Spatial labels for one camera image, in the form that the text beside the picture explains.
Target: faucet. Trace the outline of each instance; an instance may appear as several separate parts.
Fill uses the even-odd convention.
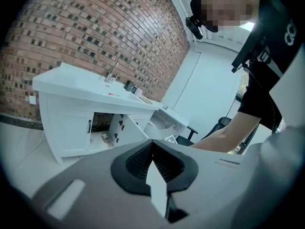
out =
[[[113,78],[114,78],[114,77],[112,77],[112,74],[113,74],[115,68],[116,68],[118,65],[119,65],[119,60],[118,60],[117,63],[114,65],[114,67],[112,68],[112,70],[109,72],[108,76],[106,77],[106,79],[105,79],[105,82],[106,82],[106,83],[108,83],[110,80],[113,81]]]

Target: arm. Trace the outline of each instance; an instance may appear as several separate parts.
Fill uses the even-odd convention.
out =
[[[230,152],[244,141],[260,120],[258,117],[237,112],[229,125],[191,147],[223,153]]]

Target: black office chair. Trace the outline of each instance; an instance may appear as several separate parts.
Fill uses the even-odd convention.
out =
[[[229,123],[230,123],[231,119],[228,118],[228,117],[222,117],[219,119],[218,123],[214,126],[214,128],[210,131],[210,133],[208,135],[206,135],[203,139],[207,138],[210,134],[212,134],[213,132],[215,131],[218,131],[220,129],[223,129],[224,127],[226,127]],[[248,147],[249,143],[251,142],[253,136],[255,135],[257,129],[258,129],[258,126],[256,126],[256,128],[249,134],[249,136],[245,139],[244,142],[242,142],[239,146],[240,146],[240,150],[238,151],[237,154],[241,155],[245,149]],[[178,144],[180,145],[183,145],[183,146],[191,146],[193,145],[194,143],[191,142],[191,138],[193,136],[194,133],[198,134],[198,132],[196,132],[194,129],[192,129],[191,127],[187,127],[191,130],[191,133],[189,135],[189,137],[186,139],[185,137],[183,136],[178,136],[176,138],[176,141]]]

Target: black cap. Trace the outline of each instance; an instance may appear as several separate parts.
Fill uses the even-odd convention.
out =
[[[206,18],[202,18],[202,10],[201,10],[201,0],[192,0],[191,1],[191,10],[194,17],[209,31],[218,32],[218,26],[208,25],[209,22]]]

